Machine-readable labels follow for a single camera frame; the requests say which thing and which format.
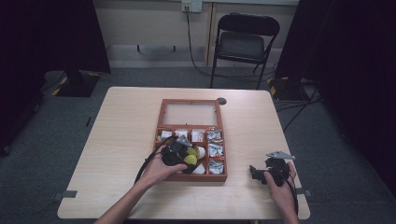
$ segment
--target person's right hand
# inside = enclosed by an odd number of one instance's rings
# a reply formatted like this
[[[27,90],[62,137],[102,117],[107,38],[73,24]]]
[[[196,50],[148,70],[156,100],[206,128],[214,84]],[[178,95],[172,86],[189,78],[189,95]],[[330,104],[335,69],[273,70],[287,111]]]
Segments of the person's right hand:
[[[290,168],[290,176],[288,178],[289,182],[292,183],[296,177],[296,171],[293,165],[288,162]],[[284,183],[281,187],[278,187],[269,172],[264,172],[265,179],[267,180],[267,185],[271,193],[276,206],[282,213],[282,217],[285,219],[285,223],[298,223],[298,218],[294,208],[293,195],[288,184]]]

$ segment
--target black chair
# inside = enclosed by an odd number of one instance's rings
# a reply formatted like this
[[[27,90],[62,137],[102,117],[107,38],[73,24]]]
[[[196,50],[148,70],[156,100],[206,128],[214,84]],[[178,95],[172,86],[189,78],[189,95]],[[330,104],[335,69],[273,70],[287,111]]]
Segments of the black chair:
[[[260,79],[256,88],[258,90],[271,47],[279,29],[279,23],[268,16],[233,12],[221,17],[218,23],[210,88],[213,87],[213,78],[216,76],[217,60],[222,59],[240,63],[255,63],[257,65],[253,73],[262,64]],[[264,45],[263,36],[271,37],[267,47]]]

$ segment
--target hand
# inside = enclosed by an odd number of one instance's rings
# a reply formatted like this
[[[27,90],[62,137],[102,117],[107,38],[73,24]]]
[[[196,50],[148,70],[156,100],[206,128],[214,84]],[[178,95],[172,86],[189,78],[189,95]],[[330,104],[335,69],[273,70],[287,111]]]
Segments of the hand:
[[[290,162],[288,162],[288,166],[290,168],[290,176],[288,180],[292,184],[294,178],[296,177],[296,171]],[[264,176],[267,180],[271,197],[274,199],[276,206],[282,213],[285,223],[298,223],[298,218],[294,208],[293,195],[289,185],[284,183],[281,187],[278,187],[269,172],[264,172]]]
[[[158,149],[157,154],[152,158],[151,162],[146,167],[145,172],[138,182],[144,182],[148,185],[148,188],[162,182],[171,174],[187,169],[186,164],[178,164],[175,166],[167,166],[163,163],[161,158],[161,151],[166,146],[162,146]]]

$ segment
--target chair backrest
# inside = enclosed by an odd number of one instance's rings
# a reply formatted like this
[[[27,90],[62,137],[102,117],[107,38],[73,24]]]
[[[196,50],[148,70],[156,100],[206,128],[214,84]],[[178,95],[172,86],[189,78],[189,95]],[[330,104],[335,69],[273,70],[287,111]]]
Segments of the chair backrest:
[[[279,29],[279,23],[272,17],[238,12],[224,15],[218,23],[218,34],[220,30],[225,30],[253,35],[277,36]]]

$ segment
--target person's left hand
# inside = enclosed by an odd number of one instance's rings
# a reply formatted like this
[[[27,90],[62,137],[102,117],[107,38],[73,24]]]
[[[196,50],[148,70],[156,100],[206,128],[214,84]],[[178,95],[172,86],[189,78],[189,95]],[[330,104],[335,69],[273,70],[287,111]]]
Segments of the person's left hand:
[[[145,172],[138,182],[144,182],[149,188],[162,182],[171,174],[187,169],[186,164],[178,164],[175,166],[167,166],[163,163],[161,158],[161,151],[166,146],[158,149],[157,154],[152,158],[151,162],[146,167]]]

